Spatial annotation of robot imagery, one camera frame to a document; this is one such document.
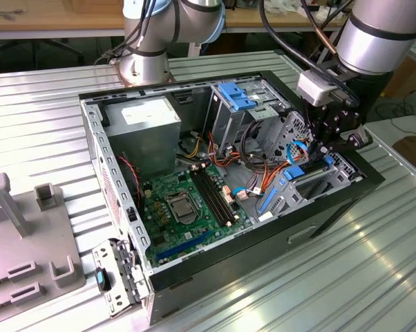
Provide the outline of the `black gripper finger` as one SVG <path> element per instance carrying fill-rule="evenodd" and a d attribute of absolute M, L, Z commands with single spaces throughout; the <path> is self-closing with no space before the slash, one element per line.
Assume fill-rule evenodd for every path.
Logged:
<path fill-rule="evenodd" d="M 322 141 L 323 131 L 323 114 L 322 113 L 308 113 L 308 126 L 310 129 L 312 141 L 309 145 L 308 153 L 310 160 L 317 160 L 320 158 L 320 142 Z"/>
<path fill-rule="evenodd" d="M 343 133 L 333 133 L 325 144 L 325 148 L 331 154 L 342 154 L 362 149 L 372 143 L 373 138 L 364 126 L 358 126 L 356 129 Z"/>

